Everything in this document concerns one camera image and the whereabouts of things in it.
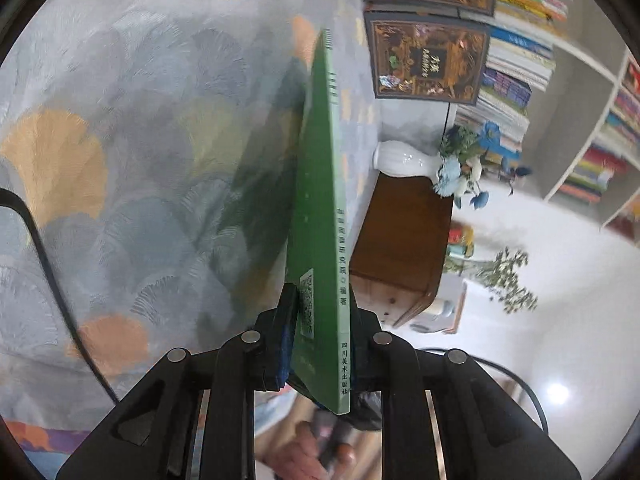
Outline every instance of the white vase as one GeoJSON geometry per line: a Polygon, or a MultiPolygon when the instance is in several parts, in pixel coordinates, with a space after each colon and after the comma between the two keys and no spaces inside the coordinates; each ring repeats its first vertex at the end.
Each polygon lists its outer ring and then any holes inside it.
{"type": "Polygon", "coordinates": [[[436,184],[441,166],[441,156],[425,155],[399,140],[379,142],[373,153],[373,167],[388,176],[425,176],[436,184]]]}

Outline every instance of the bookshelf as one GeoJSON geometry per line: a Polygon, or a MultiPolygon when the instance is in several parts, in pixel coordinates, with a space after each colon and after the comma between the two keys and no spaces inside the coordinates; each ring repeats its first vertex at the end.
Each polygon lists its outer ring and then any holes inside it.
{"type": "MultiPolygon", "coordinates": [[[[545,92],[532,91],[527,111],[530,126],[524,137],[522,161],[534,174],[516,183],[520,192],[539,197],[604,227],[636,196],[640,196],[640,154],[627,152],[628,171],[610,181],[599,203],[572,200],[558,190],[600,134],[618,92],[629,52],[600,7],[593,0],[573,0],[559,38],[506,14],[462,17],[513,30],[554,47],[556,70],[545,92]]],[[[633,242],[640,246],[640,222],[633,242]]]]}

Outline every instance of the metal screw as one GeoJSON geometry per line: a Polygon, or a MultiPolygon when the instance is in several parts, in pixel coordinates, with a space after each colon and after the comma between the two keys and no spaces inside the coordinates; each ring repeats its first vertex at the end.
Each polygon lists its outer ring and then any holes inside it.
{"type": "Polygon", "coordinates": [[[389,332],[378,332],[373,336],[373,342],[379,345],[388,345],[393,338],[389,332]]]}
{"type": "Polygon", "coordinates": [[[169,350],[166,358],[169,359],[172,363],[179,363],[185,357],[187,357],[187,351],[184,348],[174,348],[169,350]]]}
{"type": "Polygon", "coordinates": [[[466,353],[462,350],[454,349],[447,354],[447,358],[453,364],[462,365],[466,362],[466,353]]]}
{"type": "Polygon", "coordinates": [[[242,341],[245,343],[257,343],[260,341],[260,332],[257,330],[247,330],[242,334],[242,341]]]}

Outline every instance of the human hand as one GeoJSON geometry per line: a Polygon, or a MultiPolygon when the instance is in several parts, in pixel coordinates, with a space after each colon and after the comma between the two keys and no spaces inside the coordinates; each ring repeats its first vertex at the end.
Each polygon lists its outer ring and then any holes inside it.
{"type": "MultiPolygon", "coordinates": [[[[295,438],[268,457],[266,464],[282,480],[328,480],[328,473],[318,460],[318,441],[308,422],[299,422],[295,438]]],[[[353,447],[340,444],[332,479],[336,480],[355,461],[353,447]]]]}

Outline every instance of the qr code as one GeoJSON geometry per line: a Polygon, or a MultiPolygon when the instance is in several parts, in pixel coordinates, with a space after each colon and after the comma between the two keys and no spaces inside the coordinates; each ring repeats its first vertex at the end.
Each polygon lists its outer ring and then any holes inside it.
{"type": "Polygon", "coordinates": [[[309,269],[300,278],[300,332],[305,337],[314,338],[314,270],[309,269]]]}

